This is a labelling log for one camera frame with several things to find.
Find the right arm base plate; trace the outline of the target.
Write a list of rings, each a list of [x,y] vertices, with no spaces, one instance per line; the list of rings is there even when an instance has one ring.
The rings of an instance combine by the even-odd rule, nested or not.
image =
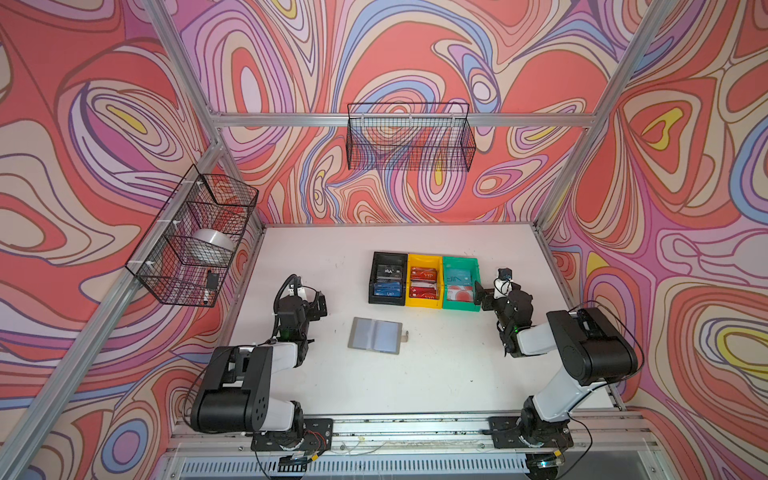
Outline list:
[[[536,416],[495,416],[482,431],[496,449],[567,450],[574,445],[568,422],[545,422]]]

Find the pink white circle card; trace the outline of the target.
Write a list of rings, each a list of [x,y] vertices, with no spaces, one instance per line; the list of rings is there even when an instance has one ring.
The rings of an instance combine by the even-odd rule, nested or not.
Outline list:
[[[469,285],[447,285],[445,295],[448,302],[474,303],[474,288]]]

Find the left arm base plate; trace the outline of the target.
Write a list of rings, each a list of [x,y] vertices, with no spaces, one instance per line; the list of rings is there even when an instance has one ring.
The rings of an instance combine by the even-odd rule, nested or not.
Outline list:
[[[261,452],[323,452],[332,446],[334,421],[318,417],[295,421],[287,431],[257,432],[251,450]]]

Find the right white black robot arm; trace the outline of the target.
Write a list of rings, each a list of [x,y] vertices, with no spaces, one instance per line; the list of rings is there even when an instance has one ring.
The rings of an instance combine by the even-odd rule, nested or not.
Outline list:
[[[556,352],[560,369],[547,385],[524,402],[514,429],[529,441],[561,431],[572,410],[594,391],[621,382],[641,368],[637,348],[598,308],[583,307],[546,313],[535,325],[533,296],[509,279],[492,288],[473,286],[474,302],[495,314],[504,353],[514,358]]]

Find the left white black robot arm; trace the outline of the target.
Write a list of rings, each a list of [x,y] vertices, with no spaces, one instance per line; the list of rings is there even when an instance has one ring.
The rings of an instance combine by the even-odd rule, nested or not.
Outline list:
[[[300,437],[305,426],[299,402],[271,396],[272,377],[300,367],[313,340],[309,326],[328,315],[325,296],[299,293],[275,304],[276,331],[256,346],[214,350],[192,402],[189,426],[203,434],[277,433]]]

